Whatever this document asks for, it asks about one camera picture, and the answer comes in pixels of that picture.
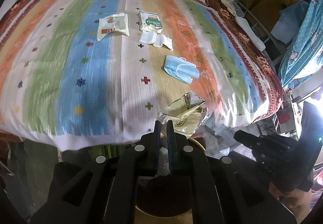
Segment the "blue surgical mask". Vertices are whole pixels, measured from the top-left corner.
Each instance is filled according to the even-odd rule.
[[[172,55],[166,56],[164,70],[167,74],[187,84],[191,84],[193,78],[200,77],[200,72],[195,64],[187,62],[185,58]]]

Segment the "white circular cap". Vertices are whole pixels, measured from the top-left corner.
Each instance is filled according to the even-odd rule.
[[[105,156],[97,156],[95,161],[99,164],[103,163],[106,160]]]
[[[143,145],[136,145],[135,146],[135,150],[138,151],[138,152],[144,151],[145,150],[145,146],[143,146]]]
[[[192,152],[192,151],[193,151],[193,147],[192,147],[192,146],[184,146],[184,147],[183,147],[183,150],[184,150],[185,152]]]
[[[223,156],[221,160],[222,160],[222,163],[224,164],[230,164],[232,162],[232,159],[228,156]]]

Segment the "green stripe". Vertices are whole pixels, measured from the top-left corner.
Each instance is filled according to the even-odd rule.
[[[233,75],[233,77],[228,78],[229,83],[232,86],[233,90],[240,96],[247,96],[248,90],[244,82],[244,78],[241,76],[241,73],[237,65],[235,64],[234,59],[229,54],[219,33],[207,21],[207,19],[203,16],[202,11],[197,7],[197,5],[194,2],[191,2],[189,0],[184,0],[184,3],[188,7],[190,13],[194,17],[197,24],[201,27],[201,29],[204,31],[205,35],[209,39],[213,50],[213,54],[215,55],[215,57],[217,59],[220,59],[220,57],[223,57],[225,59],[225,61],[221,62],[221,65],[225,70],[226,74],[232,73]],[[238,99],[241,101],[241,102],[240,101],[237,102],[237,107],[241,115],[244,113],[244,108],[242,103],[248,104],[248,97],[241,99],[238,96]]]
[[[61,16],[57,28],[44,52],[37,59],[37,69],[24,97],[24,122],[31,130],[54,135],[54,103],[71,43],[93,0],[74,0]]]

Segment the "green star motif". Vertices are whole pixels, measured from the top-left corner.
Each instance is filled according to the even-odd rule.
[[[84,58],[82,58],[81,64],[86,64],[89,60],[90,60],[90,58],[84,57]]]

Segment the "bed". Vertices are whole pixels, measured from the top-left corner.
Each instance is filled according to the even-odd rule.
[[[157,13],[174,51],[139,43],[139,11]],[[130,36],[96,41],[100,18],[128,14]],[[77,150],[134,143],[157,112],[193,91],[218,124],[274,114],[277,75],[221,0],[21,0],[0,24],[0,129]],[[196,64],[188,85],[163,70],[166,55]]]

